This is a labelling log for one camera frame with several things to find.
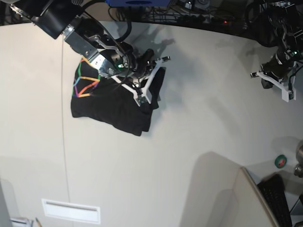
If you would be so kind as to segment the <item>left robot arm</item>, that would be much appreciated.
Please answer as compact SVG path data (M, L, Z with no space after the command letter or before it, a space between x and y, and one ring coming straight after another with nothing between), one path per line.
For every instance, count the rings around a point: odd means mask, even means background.
M303 62L303 2L301 0L254 0L244 11L248 30L262 46L277 47L271 59L261 64L261 73L284 83Z

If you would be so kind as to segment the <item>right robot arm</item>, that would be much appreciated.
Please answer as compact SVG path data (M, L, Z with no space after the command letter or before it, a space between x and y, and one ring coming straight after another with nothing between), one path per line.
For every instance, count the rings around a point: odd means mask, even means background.
M11 9L38 26L53 39L63 35L64 41L106 78L141 79L156 73L156 67L170 57L154 58L148 49L136 55L125 43L132 31L132 22L126 19L127 30L115 39L107 29L81 6L81 0L17 0Z

